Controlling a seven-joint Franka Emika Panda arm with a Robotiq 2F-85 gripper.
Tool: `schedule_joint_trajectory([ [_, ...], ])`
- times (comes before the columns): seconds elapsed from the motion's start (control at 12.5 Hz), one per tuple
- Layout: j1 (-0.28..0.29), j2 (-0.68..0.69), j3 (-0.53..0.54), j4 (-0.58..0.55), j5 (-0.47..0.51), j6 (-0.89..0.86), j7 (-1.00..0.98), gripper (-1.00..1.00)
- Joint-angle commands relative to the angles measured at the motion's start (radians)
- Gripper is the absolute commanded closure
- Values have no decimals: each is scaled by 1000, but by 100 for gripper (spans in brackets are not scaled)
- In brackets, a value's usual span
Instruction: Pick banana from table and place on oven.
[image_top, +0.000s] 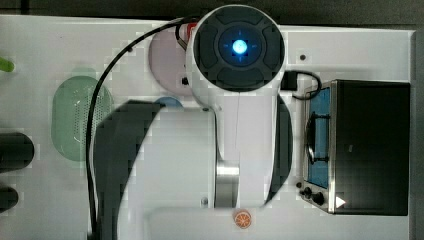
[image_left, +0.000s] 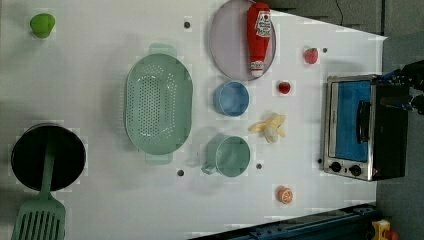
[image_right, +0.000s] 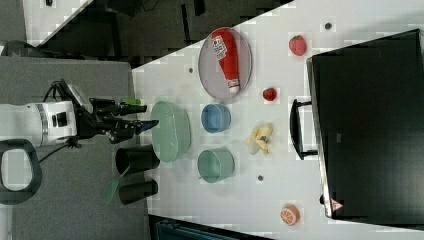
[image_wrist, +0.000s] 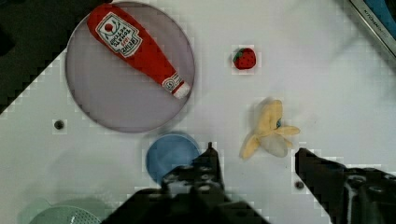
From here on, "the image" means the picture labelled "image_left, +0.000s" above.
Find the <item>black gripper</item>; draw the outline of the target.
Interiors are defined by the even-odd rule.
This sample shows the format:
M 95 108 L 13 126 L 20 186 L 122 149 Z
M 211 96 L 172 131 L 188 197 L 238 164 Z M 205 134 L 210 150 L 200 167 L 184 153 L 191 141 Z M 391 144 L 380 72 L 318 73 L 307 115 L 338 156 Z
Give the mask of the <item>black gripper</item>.
M 424 91 L 424 61 L 420 60 L 405 65 L 402 69 L 396 69 L 380 77 L 379 84 L 395 87 L 413 88 Z M 401 109 L 404 111 L 416 111 L 424 114 L 423 95 L 406 95 L 398 97 L 382 97 L 380 103 L 385 107 Z

